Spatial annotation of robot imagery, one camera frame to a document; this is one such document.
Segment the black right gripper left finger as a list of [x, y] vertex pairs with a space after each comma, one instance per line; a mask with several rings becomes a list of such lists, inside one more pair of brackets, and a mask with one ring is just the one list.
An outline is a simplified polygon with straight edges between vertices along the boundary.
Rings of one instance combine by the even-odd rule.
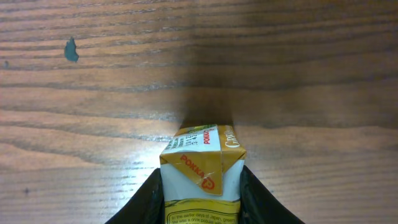
[[129, 201], [105, 224], [164, 224], [165, 202], [160, 169], [155, 169]]

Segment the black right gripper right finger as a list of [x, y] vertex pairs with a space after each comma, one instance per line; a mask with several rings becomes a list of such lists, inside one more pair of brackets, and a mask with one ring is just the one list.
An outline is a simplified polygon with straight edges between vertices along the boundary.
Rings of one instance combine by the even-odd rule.
[[283, 206], [246, 165], [241, 172], [239, 190], [239, 224], [305, 224]]

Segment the green tea drink carton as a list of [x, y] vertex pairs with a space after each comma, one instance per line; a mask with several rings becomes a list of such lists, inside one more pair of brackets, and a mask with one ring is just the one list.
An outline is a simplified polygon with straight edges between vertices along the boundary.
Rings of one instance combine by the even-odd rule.
[[237, 224], [245, 158], [232, 126], [178, 130], [160, 154], [165, 224]]

